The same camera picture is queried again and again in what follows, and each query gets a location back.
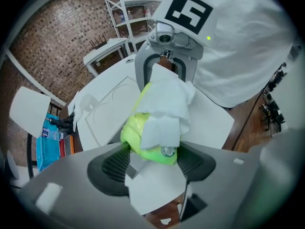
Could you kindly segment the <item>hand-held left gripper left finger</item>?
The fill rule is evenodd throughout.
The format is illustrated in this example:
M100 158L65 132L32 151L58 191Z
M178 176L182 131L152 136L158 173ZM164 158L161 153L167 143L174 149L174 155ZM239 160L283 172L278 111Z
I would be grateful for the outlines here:
M49 229L151 229L131 206L125 186L127 144L61 158L21 189L31 215Z

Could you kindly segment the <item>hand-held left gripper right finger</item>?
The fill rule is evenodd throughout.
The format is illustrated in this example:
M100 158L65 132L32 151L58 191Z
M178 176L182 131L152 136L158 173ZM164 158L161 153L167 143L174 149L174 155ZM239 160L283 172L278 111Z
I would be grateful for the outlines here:
M179 229L236 229L240 207L260 164L260 147L248 153L181 142L178 165L186 177Z

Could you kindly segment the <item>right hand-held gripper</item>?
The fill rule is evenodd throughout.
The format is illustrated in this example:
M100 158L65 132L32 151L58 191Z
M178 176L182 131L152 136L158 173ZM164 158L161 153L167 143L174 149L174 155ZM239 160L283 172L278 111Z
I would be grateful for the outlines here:
M197 60L214 39L216 9L203 0L162 0L152 20L155 29L134 59L139 89L143 90L150 81L153 65L159 62L164 50L176 52L172 69L179 79L192 82Z

